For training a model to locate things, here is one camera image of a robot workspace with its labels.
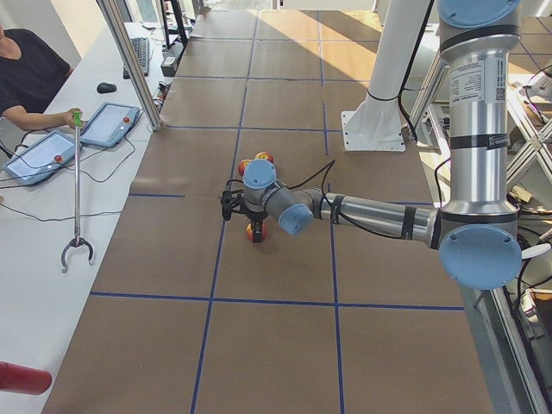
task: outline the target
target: black mouse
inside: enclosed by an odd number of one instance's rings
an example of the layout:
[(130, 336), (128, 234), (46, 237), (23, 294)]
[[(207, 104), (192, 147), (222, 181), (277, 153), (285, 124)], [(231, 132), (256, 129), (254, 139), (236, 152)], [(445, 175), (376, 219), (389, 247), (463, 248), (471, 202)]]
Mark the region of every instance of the black mouse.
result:
[(117, 90), (117, 85), (110, 84), (109, 82), (102, 82), (96, 88), (97, 93), (110, 93)]

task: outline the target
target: black t-shirt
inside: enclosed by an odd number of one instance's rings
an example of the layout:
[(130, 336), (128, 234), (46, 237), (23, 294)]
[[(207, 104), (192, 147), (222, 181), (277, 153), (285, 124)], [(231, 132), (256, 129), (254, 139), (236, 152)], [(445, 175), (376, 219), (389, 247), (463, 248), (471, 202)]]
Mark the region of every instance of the black t-shirt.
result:
[(65, 83), (69, 64), (30, 30), (13, 28), (4, 34), (17, 43), (21, 58), (0, 56), (0, 114), (18, 105), (42, 113)]

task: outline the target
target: green handle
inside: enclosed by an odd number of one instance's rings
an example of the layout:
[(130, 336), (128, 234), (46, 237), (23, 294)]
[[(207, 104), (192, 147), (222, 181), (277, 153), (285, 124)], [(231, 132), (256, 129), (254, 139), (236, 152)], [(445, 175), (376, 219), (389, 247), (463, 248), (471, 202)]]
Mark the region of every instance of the green handle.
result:
[(83, 126), (83, 122), (81, 121), (80, 116), (81, 116), (81, 113), (80, 113), (80, 111), (78, 111), (78, 110), (75, 110), (75, 111), (72, 113), (72, 119), (73, 119), (73, 121), (75, 122), (75, 125), (78, 126), (78, 127), (82, 127), (82, 126)]

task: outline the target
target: reacher grabber tool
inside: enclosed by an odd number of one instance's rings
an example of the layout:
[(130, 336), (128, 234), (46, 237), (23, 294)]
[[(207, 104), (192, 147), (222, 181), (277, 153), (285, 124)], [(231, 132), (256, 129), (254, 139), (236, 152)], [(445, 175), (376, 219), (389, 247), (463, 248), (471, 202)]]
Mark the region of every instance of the reacher grabber tool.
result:
[(80, 246), (88, 247), (88, 263), (92, 266), (92, 256), (94, 249), (84, 237), (80, 236), (80, 129), (83, 125), (80, 119), (80, 112), (73, 112), (73, 121), (75, 122), (75, 237), (69, 241), (66, 248), (61, 253), (61, 265), (63, 266), (62, 273), (67, 273), (69, 266), (66, 261), (66, 253), (69, 248), (79, 248)]

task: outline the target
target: red cylinder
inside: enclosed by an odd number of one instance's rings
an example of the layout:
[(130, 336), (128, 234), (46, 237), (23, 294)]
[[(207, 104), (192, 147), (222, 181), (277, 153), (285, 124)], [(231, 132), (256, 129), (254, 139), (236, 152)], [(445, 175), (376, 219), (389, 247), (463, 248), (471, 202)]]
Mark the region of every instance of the red cylinder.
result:
[(47, 371), (0, 361), (0, 390), (39, 395), (52, 384)]

